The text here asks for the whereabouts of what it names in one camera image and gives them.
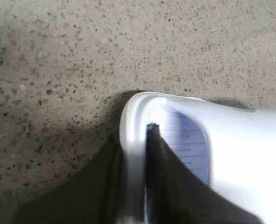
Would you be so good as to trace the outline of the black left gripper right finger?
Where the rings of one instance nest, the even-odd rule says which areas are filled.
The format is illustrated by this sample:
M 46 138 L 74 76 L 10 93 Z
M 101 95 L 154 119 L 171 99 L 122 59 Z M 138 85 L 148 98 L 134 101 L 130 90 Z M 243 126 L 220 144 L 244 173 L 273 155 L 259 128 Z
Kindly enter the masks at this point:
M 260 224 L 198 179 L 153 124 L 146 138 L 147 216 L 150 224 Z

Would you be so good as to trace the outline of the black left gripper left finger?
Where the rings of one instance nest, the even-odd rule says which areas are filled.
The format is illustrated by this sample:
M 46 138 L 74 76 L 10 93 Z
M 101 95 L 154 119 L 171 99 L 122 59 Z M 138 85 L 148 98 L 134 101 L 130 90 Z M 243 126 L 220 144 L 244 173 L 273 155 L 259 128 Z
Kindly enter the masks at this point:
M 114 224 L 117 222 L 122 150 L 110 135 L 70 180 L 22 206 L 13 224 Z

